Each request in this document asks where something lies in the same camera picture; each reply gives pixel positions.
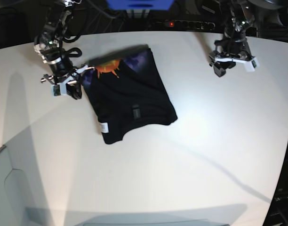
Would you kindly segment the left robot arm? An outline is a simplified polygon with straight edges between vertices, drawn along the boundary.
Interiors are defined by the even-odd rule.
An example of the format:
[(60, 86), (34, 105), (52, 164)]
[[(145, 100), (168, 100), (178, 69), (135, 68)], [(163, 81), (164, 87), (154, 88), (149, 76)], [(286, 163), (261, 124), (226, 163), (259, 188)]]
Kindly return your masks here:
[(237, 63), (247, 72), (259, 67), (258, 59), (251, 54), (246, 31), (252, 27), (255, 17), (247, 0), (220, 0), (219, 9), (224, 16), (224, 33), (214, 42), (215, 50), (209, 53), (209, 65), (218, 77), (226, 74)]

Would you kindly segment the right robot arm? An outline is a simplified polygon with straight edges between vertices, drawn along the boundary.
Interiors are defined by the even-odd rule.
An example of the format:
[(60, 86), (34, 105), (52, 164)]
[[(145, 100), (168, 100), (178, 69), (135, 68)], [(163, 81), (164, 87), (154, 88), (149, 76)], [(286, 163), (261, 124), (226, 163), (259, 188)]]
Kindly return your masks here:
[(74, 17), (75, 5), (82, 4), (81, 0), (56, 0), (49, 8), (41, 33), (35, 37), (34, 51), (47, 64), (52, 74), (42, 76), (40, 82), (51, 84), (52, 95), (55, 97), (69, 95), (75, 100), (82, 98), (81, 74), (87, 65), (76, 67), (71, 58), (82, 56), (79, 48), (65, 50), (63, 43), (77, 41), (87, 27), (90, 16), (90, 6), (85, 3), (85, 22), (74, 38), (69, 32), (69, 23)]

